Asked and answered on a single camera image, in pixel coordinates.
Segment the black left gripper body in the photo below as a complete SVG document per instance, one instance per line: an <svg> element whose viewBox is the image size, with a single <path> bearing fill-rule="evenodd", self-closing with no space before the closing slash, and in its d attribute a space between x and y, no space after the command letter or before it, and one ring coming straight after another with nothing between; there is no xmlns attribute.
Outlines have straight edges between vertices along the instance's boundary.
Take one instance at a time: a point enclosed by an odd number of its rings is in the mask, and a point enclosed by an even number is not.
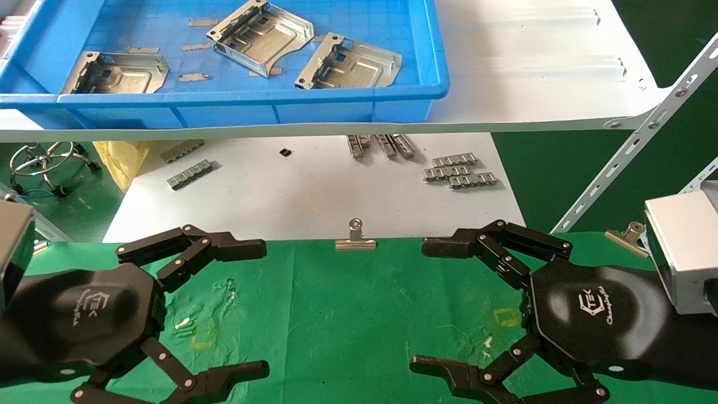
<svg viewBox="0 0 718 404"><path fill-rule="evenodd" d="M2 314L2 384L120 378L145 358L167 313L157 280L135 264L26 276Z"/></svg>

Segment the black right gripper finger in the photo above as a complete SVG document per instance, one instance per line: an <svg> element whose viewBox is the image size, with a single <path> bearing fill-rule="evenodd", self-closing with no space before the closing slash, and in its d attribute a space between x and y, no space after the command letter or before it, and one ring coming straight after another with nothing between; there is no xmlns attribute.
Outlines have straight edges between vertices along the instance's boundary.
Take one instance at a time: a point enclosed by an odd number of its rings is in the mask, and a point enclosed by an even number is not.
<svg viewBox="0 0 718 404"><path fill-rule="evenodd" d="M525 397L511 393L504 385L505 379L541 351L541 347L541 338L529 333L484 369L467 362L422 355L411 356L409 368L413 373L444 379L454 397L482 403L604 403L610 399L609 390L586 368L569 371L576 384L574 388Z"/></svg>
<svg viewBox="0 0 718 404"><path fill-rule="evenodd" d="M559 238L495 220L482 228L459 228L449 237L426 237L421 241L423 256L433 258L478 258L515 290L528 289L530 269L513 255L514 251L549 263L569 259L573 246Z"/></svg>

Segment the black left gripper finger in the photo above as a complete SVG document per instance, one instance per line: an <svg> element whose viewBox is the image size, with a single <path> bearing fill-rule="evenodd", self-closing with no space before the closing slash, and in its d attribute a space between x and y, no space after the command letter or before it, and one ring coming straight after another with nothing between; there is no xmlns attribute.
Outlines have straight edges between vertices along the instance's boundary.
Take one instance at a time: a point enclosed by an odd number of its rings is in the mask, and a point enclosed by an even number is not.
<svg viewBox="0 0 718 404"><path fill-rule="evenodd" d="M119 263L138 267L172 258L157 271L157 282L162 291L175 292L212 261L262 259L267 246L264 240L236 240L230 232L205 232L187 224L121 245L116 255Z"/></svg>
<svg viewBox="0 0 718 404"><path fill-rule="evenodd" d="M157 338L150 337L140 346L143 354L154 361L161 371L176 384L174 391L161 403L218 403L224 402L236 384L269 376L269 363L264 360L238 365L216 366L202 373L191 374ZM147 403L136 397L123 396L106 389L110 374L96 371L70 395L74 403Z"/></svg>

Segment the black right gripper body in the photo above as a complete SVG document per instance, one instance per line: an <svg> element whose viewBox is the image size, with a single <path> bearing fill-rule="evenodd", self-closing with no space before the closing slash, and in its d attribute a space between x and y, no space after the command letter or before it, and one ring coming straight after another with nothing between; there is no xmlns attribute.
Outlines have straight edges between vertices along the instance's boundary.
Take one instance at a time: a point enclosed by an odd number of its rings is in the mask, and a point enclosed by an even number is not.
<svg viewBox="0 0 718 404"><path fill-rule="evenodd" d="M676 314L657 273L554 259L529 283L528 326L538 355L559 373L682 382L669 335Z"/></svg>

